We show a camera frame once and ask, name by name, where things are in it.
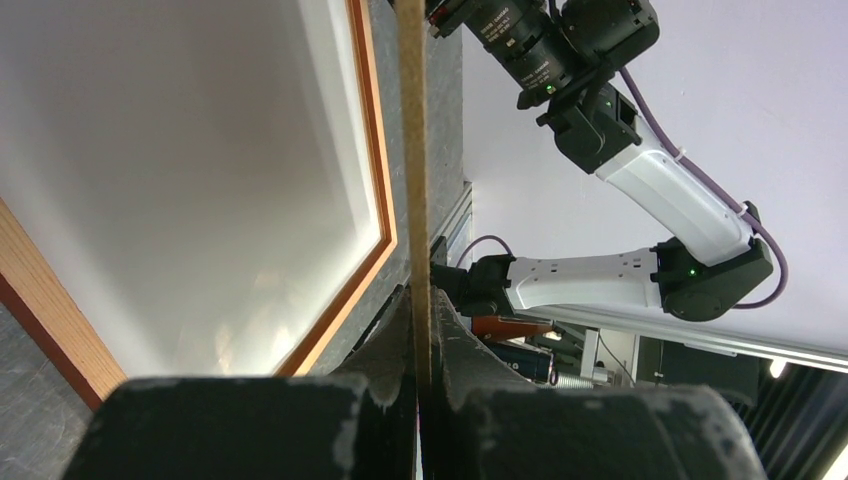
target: gray wall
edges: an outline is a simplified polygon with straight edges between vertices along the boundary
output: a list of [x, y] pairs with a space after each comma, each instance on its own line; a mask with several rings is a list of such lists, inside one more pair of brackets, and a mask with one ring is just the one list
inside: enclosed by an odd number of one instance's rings
[[58, 478], [90, 415], [0, 304], [0, 478]]
[[[848, 2], [652, 0], [659, 43], [631, 72], [669, 135], [738, 200], [759, 207], [792, 269], [778, 303], [735, 311], [714, 332], [848, 354]], [[635, 203], [564, 158], [541, 110], [480, 43], [464, 42], [465, 169], [476, 232], [518, 255], [562, 258], [669, 237]], [[478, 255], [497, 252], [484, 244]], [[751, 298], [771, 291], [774, 275]], [[652, 322], [677, 322], [654, 315]]]

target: camera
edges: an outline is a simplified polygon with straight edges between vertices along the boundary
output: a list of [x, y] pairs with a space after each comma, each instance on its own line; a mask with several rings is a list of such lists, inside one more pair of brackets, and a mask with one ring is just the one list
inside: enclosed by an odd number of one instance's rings
[[608, 82], [659, 39], [648, 0], [442, 0], [426, 12], [435, 37], [462, 25], [477, 37], [521, 87], [519, 109], [550, 102], [537, 123], [587, 173], [641, 142], [635, 107]]

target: black cable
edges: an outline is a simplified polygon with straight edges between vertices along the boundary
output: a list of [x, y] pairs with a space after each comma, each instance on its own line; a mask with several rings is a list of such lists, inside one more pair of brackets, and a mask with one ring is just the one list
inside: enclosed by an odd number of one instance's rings
[[604, 346], [604, 350], [606, 350], [607, 353], [610, 354], [612, 359], [615, 360], [618, 363], [618, 365], [621, 367], [622, 370], [624, 370], [624, 373], [627, 374], [627, 378], [630, 379], [631, 384], [635, 387], [636, 386], [636, 380], [633, 379], [633, 375], [631, 375], [630, 372], [627, 371], [627, 367], [625, 367], [624, 364], [621, 363], [621, 360], [619, 360], [618, 357], [616, 357], [615, 354], [612, 353], [612, 350], [609, 349], [609, 347], [607, 346], [607, 343], [604, 342], [604, 337], [601, 336], [600, 331], [598, 332], [598, 340], [601, 341], [601, 345]]
[[548, 10], [551, 12], [552, 19], [559, 19], [559, 9], [556, 6], [556, 0], [548, 0]]
[[469, 253], [471, 253], [471, 250], [484, 240], [494, 240], [500, 243], [501, 246], [504, 247], [504, 250], [506, 250], [507, 255], [512, 255], [512, 249], [509, 248], [509, 245], [507, 245], [504, 239], [497, 235], [483, 235], [482, 237], [476, 238], [470, 245], [465, 247], [465, 250], [462, 251], [462, 255], [459, 256], [459, 260], [456, 262], [456, 266], [458, 267], [462, 265], [462, 261], [465, 260], [465, 257], [467, 257]]
[[589, 85], [586, 87], [586, 93], [583, 95], [583, 100], [580, 102], [580, 110], [583, 115], [591, 122], [595, 119], [595, 111], [598, 110], [598, 104], [601, 101], [601, 91], [606, 86], [610, 78], [614, 76], [614, 71], [604, 69], [598, 70]]
[[660, 385], [660, 379], [662, 378], [662, 357], [663, 357], [664, 354], [665, 354], [665, 340], [660, 340], [660, 363], [659, 363], [659, 365], [657, 365], [657, 371], [654, 373], [654, 376], [657, 379], [655, 386], [657, 386], [657, 387]]

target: robotic arm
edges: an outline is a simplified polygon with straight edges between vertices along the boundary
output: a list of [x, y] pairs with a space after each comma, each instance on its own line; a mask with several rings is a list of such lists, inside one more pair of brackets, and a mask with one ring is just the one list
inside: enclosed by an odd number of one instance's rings
[[[773, 271], [751, 225], [672, 156], [608, 82], [659, 38], [648, 0], [428, 2], [434, 36], [466, 25], [522, 87], [518, 108], [549, 102], [537, 119], [558, 149], [615, 186], [673, 234], [653, 248], [590, 258], [484, 257], [469, 271], [433, 266], [432, 280], [467, 316], [554, 304], [662, 308], [687, 321], [723, 315]], [[756, 221], [756, 208], [747, 213]]]

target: ceiling light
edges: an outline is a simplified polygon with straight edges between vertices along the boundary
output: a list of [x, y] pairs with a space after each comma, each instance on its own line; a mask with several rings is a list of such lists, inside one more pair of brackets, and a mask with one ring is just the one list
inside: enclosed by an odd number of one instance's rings
[[842, 449], [842, 453], [836, 457], [836, 461], [830, 466], [822, 480], [845, 480], [848, 478], [848, 445]]
[[783, 373], [783, 370], [786, 368], [786, 360], [781, 358], [775, 358], [771, 361], [771, 367], [769, 367], [769, 371], [771, 372], [771, 376], [774, 378], [780, 378], [780, 374]]

